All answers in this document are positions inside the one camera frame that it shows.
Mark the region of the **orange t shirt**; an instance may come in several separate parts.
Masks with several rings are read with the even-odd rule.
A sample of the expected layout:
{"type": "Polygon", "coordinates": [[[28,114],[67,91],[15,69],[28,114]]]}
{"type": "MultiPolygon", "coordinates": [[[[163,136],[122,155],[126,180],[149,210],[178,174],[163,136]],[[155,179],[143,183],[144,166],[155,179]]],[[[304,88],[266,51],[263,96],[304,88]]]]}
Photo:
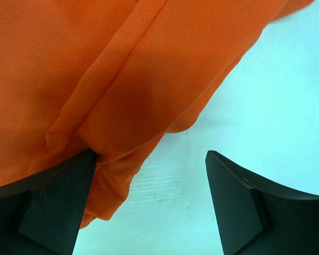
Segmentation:
{"type": "Polygon", "coordinates": [[[92,149],[81,227],[190,128],[271,22],[310,1],[0,1],[0,186],[92,149]]]}

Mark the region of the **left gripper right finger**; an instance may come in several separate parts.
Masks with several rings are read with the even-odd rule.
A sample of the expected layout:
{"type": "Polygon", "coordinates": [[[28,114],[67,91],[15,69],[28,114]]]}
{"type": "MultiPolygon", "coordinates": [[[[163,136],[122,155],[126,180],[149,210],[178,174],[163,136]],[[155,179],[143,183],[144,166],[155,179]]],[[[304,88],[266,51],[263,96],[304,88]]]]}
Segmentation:
{"type": "Polygon", "coordinates": [[[319,195],[209,151],[206,171],[224,254],[319,255],[319,195]]]}

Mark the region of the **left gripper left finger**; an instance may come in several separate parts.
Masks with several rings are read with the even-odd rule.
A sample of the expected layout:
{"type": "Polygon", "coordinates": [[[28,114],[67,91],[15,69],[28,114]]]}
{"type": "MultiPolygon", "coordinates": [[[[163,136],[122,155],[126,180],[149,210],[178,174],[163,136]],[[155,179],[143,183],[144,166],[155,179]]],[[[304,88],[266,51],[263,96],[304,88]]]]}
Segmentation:
{"type": "Polygon", "coordinates": [[[0,186],[0,254],[73,253],[96,157],[86,150],[0,186]]]}

